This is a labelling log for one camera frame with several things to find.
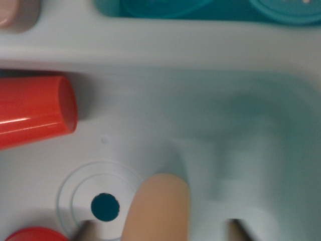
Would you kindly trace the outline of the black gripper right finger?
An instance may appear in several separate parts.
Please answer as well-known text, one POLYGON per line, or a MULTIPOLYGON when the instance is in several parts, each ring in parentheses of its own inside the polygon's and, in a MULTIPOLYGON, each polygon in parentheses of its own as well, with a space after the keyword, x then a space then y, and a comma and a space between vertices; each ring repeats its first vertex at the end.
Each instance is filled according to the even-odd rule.
POLYGON ((227 221, 227 241, 253 241, 253 237, 240 219, 227 221))

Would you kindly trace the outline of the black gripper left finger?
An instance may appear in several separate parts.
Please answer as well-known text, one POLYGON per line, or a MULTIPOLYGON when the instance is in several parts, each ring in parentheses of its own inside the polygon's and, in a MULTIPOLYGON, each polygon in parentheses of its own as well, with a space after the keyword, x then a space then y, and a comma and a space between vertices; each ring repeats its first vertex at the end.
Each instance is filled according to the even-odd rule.
POLYGON ((82 223, 78 231, 73 235, 72 241, 96 241, 97 224, 94 221, 87 220, 82 223))

